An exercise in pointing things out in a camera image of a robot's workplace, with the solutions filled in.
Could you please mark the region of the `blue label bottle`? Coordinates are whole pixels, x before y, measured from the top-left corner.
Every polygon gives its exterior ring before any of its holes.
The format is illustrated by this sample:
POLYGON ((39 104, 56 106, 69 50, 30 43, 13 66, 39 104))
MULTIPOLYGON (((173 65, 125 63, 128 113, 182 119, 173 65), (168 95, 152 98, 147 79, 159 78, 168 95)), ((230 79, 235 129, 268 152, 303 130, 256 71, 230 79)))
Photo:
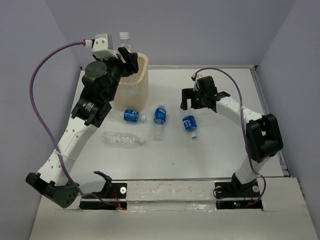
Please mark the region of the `blue label bottle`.
POLYGON ((163 130, 167 121, 167 110, 163 103, 159 104, 153 115, 153 138, 157 141, 162 139, 163 130))
POLYGON ((191 110, 181 109, 180 114, 185 132, 192 140, 196 140, 198 138, 198 125, 194 113, 191 110))
POLYGON ((110 112, 113 118, 117 118, 127 123, 140 123, 145 122, 147 120, 147 116, 140 113, 139 111, 126 109, 125 111, 119 111, 112 109, 110 112))

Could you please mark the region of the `clear bottle without label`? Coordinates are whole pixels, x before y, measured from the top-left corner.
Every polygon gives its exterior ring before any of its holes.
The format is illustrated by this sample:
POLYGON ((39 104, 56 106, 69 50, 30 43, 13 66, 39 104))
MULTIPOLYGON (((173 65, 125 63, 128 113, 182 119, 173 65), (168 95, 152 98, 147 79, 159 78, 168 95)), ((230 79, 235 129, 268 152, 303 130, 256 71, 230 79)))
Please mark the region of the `clear bottle without label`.
MULTIPOLYGON (((128 32, 119 33, 120 46, 125 47, 130 53, 134 53, 133 45, 128 32)), ((138 93, 138 78, 136 74, 124 77, 120 80, 122 92, 126 96, 134 96, 138 93)))

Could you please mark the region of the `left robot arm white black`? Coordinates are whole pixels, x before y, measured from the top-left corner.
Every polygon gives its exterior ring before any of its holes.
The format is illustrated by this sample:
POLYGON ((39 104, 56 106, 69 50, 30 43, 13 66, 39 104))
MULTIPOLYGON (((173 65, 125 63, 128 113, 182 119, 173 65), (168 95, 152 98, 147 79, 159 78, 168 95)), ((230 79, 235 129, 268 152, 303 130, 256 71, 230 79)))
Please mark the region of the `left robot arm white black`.
POLYGON ((139 71, 138 54, 125 47, 113 57, 99 58, 84 69, 83 90, 71 111, 67 127, 54 150, 37 172, 30 172, 25 181, 37 192, 61 208, 69 207, 78 195, 85 196, 69 172, 90 137, 102 125, 112 109, 121 78, 139 71))

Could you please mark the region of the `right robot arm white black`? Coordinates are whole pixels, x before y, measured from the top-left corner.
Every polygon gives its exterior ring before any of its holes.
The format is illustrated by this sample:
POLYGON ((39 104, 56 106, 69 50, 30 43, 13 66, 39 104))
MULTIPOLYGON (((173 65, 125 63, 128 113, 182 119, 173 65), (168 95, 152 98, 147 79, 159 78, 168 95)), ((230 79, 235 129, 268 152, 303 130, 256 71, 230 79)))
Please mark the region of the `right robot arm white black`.
POLYGON ((262 115, 243 106, 225 91, 219 92, 211 76, 192 77, 194 85, 181 91, 180 108, 208 108, 241 127, 247 156, 225 187, 235 196, 242 196, 253 185, 266 162, 284 146, 277 118, 262 115))

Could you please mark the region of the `cream plastic bin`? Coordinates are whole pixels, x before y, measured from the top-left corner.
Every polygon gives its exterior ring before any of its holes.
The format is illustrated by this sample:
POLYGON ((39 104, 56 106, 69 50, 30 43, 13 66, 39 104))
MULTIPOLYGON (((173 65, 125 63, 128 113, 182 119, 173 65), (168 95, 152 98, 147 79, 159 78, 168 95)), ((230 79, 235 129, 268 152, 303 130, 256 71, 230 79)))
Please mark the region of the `cream plastic bin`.
POLYGON ((148 57, 138 53, 138 72, 129 77, 122 77, 113 100, 119 111, 126 109, 142 111, 147 103, 149 92, 148 57))

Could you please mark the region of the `clear bottle lying left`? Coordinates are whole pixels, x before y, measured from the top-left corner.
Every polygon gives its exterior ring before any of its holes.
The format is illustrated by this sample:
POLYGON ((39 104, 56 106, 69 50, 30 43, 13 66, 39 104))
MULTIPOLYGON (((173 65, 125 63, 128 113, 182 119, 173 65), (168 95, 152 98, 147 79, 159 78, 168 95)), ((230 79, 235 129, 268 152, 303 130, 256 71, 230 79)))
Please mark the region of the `clear bottle lying left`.
POLYGON ((104 131, 102 141, 109 146, 119 148, 135 148, 146 143, 145 138, 132 133, 104 131))

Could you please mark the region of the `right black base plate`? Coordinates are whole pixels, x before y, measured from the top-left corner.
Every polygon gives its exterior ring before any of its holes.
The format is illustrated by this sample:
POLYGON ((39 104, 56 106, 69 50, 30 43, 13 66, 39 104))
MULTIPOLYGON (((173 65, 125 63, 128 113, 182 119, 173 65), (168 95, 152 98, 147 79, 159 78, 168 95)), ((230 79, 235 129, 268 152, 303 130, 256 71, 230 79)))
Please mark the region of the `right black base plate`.
POLYGON ((262 201, 258 200, 260 188, 257 180, 238 189, 232 189, 229 181, 218 181, 214 183, 212 194, 216 199, 217 210, 263 210, 262 201))

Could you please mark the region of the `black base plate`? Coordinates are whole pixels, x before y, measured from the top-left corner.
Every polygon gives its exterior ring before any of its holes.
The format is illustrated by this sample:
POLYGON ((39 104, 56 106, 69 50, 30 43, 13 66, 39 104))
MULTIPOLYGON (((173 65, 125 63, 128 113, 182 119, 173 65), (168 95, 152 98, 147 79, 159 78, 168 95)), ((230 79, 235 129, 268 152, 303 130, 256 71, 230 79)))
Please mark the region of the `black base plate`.
POLYGON ((238 189, 232 189, 229 181, 218 181, 214 183, 212 194, 216 199, 217 210, 263 210, 262 201, 258 200, 260 188, 257 180, 238 189))
POLYGON ((112 180, 112 178, 101 171, 94 171, 94 174, 104 179, 104 185, 100 191, 94 192, 99 200, 92 194, 81 197, 79 208, 81 210, 108 210, 125 211, 127 209, 128 182, 112 180))

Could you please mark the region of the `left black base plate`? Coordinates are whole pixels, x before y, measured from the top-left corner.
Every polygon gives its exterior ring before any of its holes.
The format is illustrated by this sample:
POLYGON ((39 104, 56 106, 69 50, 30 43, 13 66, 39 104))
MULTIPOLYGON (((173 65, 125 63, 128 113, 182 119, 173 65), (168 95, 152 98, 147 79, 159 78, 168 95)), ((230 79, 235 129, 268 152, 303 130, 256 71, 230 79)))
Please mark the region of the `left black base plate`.
POLYGON ((94 171, 94 174, 104 179, 104 185, 100 191, 94 192, 99 200, 92 194, 81 197, 79 208, 81 210, 108 210, 125 211, 127 209, 128 182, 112 180, 112 178, 101 171, 94 171))

